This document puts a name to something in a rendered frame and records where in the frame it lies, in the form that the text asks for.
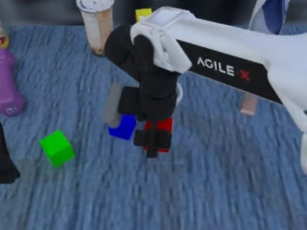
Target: yellow object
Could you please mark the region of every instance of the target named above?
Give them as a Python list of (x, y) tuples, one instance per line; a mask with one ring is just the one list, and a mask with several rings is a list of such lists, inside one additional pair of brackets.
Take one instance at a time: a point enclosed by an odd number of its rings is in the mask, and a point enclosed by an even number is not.
[(4, 34), (4, 37), (5, 37), (5, 41), (3, 44), (0, 43), (0, 48), (7, 49), (7, 47), (9, 46), (10, 40), (6, 34)]
[(141, 18), (149, 16), (151, 14), (152, 14), (151, 8), (136, 10), (135, 11), (136, 22), (138, 23), (141, 20)]

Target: white cup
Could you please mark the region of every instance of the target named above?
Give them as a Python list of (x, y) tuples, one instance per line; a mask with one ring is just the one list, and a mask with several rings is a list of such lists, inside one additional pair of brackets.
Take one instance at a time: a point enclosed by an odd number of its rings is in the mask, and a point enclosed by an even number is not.
[(114, 0), (76, 0), (76, 4), (93, 53), (103, 56), (106, 40), (113, 29)]

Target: blue gray wood surface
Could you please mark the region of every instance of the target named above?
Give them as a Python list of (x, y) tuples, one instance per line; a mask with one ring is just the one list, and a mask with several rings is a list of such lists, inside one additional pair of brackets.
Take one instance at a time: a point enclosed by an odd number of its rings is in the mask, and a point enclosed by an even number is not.
[[(22, 175), (0, 185), (0, 230), (307, 230), (301, 133), (283, 107), (260, 100), (246, 117), (241, 93), (187, 73), (172, 149), (147, 160), (102, 123), (111, 83), (136, 83), (91, 55), (84, 28), (8, 32), (28, 103), (0, 117)], [(76, 157), (54, 169), (39, 140), (57, 129)]]

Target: purple bottle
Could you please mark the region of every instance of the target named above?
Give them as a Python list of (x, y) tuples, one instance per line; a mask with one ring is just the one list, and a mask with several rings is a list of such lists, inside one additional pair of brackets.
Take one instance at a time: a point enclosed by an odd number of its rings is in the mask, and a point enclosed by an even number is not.
[(13, 81), (14, 64), (13, 54), (7, 49), (0, 48), (0, 114), (6, 116), (16, 116), (24, 107), (24, 100)]

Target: black and white robotic arm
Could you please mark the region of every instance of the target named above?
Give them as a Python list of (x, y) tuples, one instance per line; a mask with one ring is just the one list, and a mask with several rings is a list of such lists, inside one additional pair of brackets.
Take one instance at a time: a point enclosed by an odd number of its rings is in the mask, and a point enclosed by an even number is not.
[(304, 133), (301, 164), (307, 173), (307, 34), (269, 35), (197, 19), (162, 7), (134, 24), (131, 40), (147, 37), (154, 64), (192, 71), (285, 106)]

